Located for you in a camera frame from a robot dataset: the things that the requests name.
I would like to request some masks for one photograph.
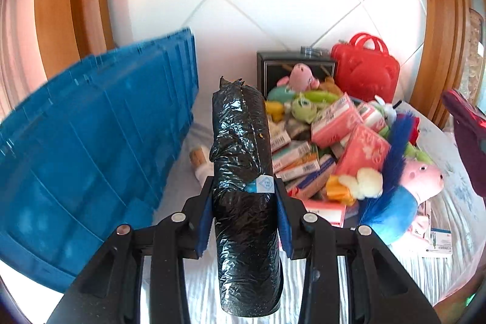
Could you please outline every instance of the blue plastic crate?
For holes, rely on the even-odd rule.
[[[63,292],[117,225],[148,226],[193,121],[183,30],[89,56],[0,124],[0,259]]]

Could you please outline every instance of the blue label sticker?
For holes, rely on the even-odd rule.
[[[274,178],[269,175],[258,176],[254,181],[246,185],[246,192],[254,193],[275,193]]]

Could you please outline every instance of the wrapped cylindrical object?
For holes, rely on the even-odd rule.
[[[267,316],[279,308],[283,279],[275,193],[247,192],[255,191],[249,185],[259,176],[273,176],[261,93],[241,81],[221,79],[213,94],[213,129],[210,159],[221,306],[235,316]]]

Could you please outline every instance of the toy pile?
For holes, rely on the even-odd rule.
[[[419,118],[375,99],[349,97],[331,77],[321,83],[296,64],[265,103],[274,174],[333,225],[358,214],[386,244],[426,240],[430,214],[417,210],[442,190],[443,177],[416,147]]]

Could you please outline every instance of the black box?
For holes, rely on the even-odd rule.
[[[337,63],[327,53],[318,49],[303,47],[301,51],[262,51],[257,53],[258,89],[267,98],[268,93],[284,76],[289,76],[297,63],[304,63],[312,70],[314,77],[324,81],[334,77]]]

